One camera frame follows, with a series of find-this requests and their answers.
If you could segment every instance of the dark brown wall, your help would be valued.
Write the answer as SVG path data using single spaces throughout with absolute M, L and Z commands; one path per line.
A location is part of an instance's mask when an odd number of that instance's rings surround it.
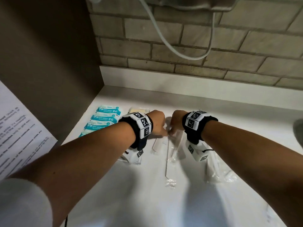
M 103 87 L 85 0 L 0 0 L 0 80 L 61 143 Z

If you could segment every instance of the forearm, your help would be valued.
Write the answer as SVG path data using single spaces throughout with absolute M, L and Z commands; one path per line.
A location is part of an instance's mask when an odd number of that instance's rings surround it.
M 265 137 L 217 121 L 206 124 L 202 138 L 288 226 L 301 226 L 302 155 Z
M 135 138 L 131 126 L 120 122 L 51 151 L 11 177 L 27 179 L 45 192 L 53 210 L 53 226 L 59 226 Z

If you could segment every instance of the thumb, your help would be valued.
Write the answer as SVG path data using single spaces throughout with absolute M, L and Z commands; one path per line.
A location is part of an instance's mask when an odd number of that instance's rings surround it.
M 164 129 L 164 127 L 161 128 L 160 135 L 162 135 L 162 136 L 168 136 L 167 130 Z
M 176 133 L 177 129 L 173 126 L 170 131 L 169 131 L 169 135 L 174 135 Z

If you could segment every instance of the person's left hand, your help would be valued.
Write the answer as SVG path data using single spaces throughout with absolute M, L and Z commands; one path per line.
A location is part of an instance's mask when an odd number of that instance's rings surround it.
M 162 135 L 162 136 L 167 136 L 167 131 L 164 129 L 164 124 L 165 124 L 165 115 L 162 111 L 157 111 L 153 110 L 147 115 L 151 118 L 153 121 L 154 127 L 152 130 L 152 134 L 154 135 Z

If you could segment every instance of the white sleeve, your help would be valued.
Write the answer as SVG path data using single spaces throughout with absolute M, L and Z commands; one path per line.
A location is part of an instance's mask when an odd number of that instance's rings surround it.
M 52 227 L 52 210 L 46 194 L 24 179 L 0 181 L 1 227 Z

